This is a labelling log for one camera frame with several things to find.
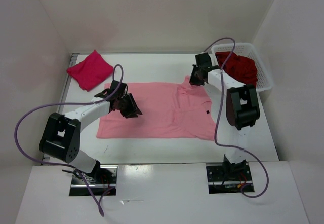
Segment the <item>magenta t shirt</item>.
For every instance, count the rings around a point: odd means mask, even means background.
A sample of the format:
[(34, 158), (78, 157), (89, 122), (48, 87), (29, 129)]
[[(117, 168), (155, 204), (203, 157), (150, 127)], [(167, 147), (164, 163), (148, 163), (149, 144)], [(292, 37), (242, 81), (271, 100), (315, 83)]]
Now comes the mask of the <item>magenta t shirt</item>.
[(82, 90), (90, 92), (113, 74), (113, 66), (94, 50), (82, 62), (69, 67), (66, 72), (77, 81)]

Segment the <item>light pink t shirt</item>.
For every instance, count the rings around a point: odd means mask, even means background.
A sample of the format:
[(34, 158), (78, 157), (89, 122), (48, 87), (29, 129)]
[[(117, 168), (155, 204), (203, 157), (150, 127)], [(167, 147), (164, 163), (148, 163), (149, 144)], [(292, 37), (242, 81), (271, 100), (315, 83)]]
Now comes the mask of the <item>light pink t shirt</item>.
[(97, 138), (198, 138), (213, 140), (215, 122), (211, 100), (202, 86), (181, 84), (129, 83), (128, 91), (142, 112), (126, 119), (119, 111), (102, 116)]

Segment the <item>dark red t shirt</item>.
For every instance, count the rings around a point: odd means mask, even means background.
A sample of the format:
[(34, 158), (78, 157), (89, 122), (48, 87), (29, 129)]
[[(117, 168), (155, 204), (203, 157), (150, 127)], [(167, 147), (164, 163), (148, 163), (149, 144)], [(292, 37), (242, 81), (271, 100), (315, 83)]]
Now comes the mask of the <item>dark red t shirt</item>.
[(236, 79), (247, 85), (257, 85), (258, 70), (253, 59), (232, 53), (225, 63), (223, 70)]

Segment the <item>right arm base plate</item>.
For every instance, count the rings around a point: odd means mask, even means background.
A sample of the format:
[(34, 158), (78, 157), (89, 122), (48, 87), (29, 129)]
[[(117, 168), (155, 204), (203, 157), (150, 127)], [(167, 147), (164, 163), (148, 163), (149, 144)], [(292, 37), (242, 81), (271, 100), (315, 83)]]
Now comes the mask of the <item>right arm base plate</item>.
[(207, 165), (207, 181), (209, 194), (240, 193), (243, 186), (244, 192), (253, 193), (254, 186), (249, 165), (244, 170), (232, 175), (225, 175), (221, 165)]

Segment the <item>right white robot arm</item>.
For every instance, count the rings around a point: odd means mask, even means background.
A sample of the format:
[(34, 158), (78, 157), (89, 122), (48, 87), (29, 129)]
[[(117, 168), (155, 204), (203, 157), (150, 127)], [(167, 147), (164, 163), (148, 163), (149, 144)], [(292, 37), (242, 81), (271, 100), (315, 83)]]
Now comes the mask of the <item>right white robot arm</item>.
[[(222, 174), (226, 179), (233, 180), (245, 170), (246, 160), (241, 158), (241, 153), (246, 153), (260, 161), (246, 149), (249, 132), (260, 117), (256, 88), (254, 85), (245, 85), (235, 80), (219, 66), (212, 65), (194, 65), (189, 83), (195, 86), (207, 83), (221, 92), (214, 141), (217, 146), (226, 148)], [(220, 143), (217, 138), (223, 104), (226, 104), (226, 120), (233, 130), (234, 139), (230, 143)]]

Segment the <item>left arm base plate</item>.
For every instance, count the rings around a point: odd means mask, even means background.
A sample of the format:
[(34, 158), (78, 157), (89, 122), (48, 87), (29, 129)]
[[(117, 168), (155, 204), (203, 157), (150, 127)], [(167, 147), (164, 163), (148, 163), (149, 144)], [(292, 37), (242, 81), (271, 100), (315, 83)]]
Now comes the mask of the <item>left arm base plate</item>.
[[(82, 172), (83, 177), (85, 178), (89, 188), (95, 196), (102, 195), (107, 191), (106, 195), (115, 196), (116, 195), (116, 182), (118, 174), (117, 165), (102, 165), (101, 171), (103, 175), (100, 175), (96, 179), (86, 175)], [(72, 173), (69, 196), (78, 197), (78, 196), (90, 196), (90, 192), (83, 181), (82, 177), (75, 171)]]

